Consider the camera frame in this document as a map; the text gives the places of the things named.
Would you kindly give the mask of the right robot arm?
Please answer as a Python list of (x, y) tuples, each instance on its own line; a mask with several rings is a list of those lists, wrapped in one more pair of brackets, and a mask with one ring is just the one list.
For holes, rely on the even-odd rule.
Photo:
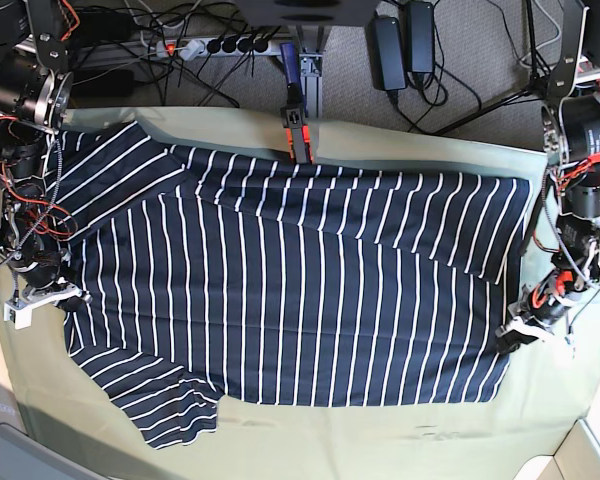
[(80, 19), (68, 1), (0, 1), (0, 268), (13, 276), (4, 319), (86, 301), (65, 242), (78, 229), (59, 203), (60, 133), (73, 83), (66, 42)]

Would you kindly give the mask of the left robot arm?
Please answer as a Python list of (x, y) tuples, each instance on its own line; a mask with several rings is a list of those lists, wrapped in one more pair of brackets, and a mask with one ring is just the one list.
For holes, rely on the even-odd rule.
[(496, 332), (501, 354), (536, 340), (553, 342), (554, 325), (573, 324), (573, 308), (600, 290), (600, 79), (579, 94), (580, 58), (600, 69), (600, 1), (564, 4), (561, 56), (544, 93), (541, 116), (547, 165), (523, 243), (537, 240), (545, 216), (557, 242), (552, 270), (533, 288), (524, 288), (509, 305), (508, 318)]

